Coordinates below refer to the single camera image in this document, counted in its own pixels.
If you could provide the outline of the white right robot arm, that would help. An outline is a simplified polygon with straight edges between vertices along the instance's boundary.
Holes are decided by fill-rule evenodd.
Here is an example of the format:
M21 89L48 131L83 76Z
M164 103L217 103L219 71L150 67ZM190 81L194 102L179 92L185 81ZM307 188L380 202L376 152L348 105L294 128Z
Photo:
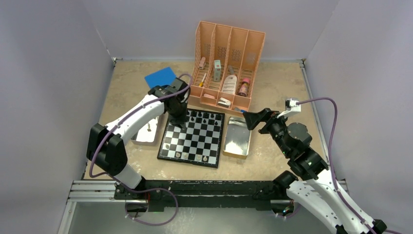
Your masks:
M386 224L373 219L350 198L326 161L310 147L312 141L304 124L287 124L287 118L268 108L260 112L244 112L247 128L265 125L260 134L270 134L288 159L289 171L274 180L274 194L299 203L333 234L382 234Z

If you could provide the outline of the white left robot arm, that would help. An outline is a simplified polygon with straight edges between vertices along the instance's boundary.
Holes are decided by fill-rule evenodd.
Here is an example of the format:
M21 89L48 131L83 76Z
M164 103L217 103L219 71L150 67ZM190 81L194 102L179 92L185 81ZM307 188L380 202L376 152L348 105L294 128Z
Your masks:
M146 180L128 164L127 143L151 120L168 114L170 124L180 129L187 127L187 106L190 82L181 77L170 85L154 86L132 109L118 119L102 125L95 124L88 140L86 157L90 161L89 176L96 178L95 166L126 187L132 199L145 194Z

